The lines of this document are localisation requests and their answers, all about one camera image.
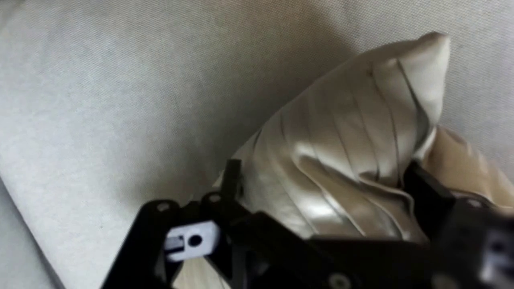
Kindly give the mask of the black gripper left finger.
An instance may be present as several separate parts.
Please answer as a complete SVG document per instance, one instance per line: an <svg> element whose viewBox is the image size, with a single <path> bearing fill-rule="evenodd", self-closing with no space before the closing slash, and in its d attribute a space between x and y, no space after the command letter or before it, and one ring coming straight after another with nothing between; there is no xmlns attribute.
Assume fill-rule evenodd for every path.
<svg viewBox="0 0 514 289"><path fill-rule="evenodd" d="M240 162L229 161L221 188L200 201L171 199L139 207L101 289L186 289L184 263L203 260L227 289L295 289L287 263L293 234L266 214L252 214L242 191Z"/></svg>

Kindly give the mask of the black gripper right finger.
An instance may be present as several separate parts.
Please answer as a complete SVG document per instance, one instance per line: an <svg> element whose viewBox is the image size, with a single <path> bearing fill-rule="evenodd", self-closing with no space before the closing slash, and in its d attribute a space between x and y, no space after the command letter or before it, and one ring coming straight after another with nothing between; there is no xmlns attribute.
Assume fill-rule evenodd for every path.
<svg viewBox="0 0 514 289"><path fill-rule="evenodd" d="M514 289L514 215L489 201L454 193L417 164L403 175L414 218L430 244L462 276L436 273L452 289Z"/></svg>

